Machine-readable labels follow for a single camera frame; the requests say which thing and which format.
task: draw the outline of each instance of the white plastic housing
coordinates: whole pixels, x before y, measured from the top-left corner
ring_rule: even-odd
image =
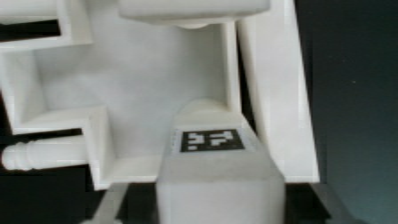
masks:
[[[181,152],[183,132],[234,129],[243,150]],[[245,118],[195,101],[176,118],[156,182],[161,224],[282,224],[284,179]]]

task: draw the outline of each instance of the black background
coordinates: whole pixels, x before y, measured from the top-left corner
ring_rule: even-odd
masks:
[[[398,2],[296,0],[296,13],[321,181],[353,216],[394,224]],[[3,147],[17,140],[3,116],[0,127]],[[0,223],[71,224],[92,216],[103,192],[92,191],[87,166],[0,175]],[[151,187],[136,189],[136,201],[152,200]],[[131,223],[151,216],[138,207],[124,206]]]

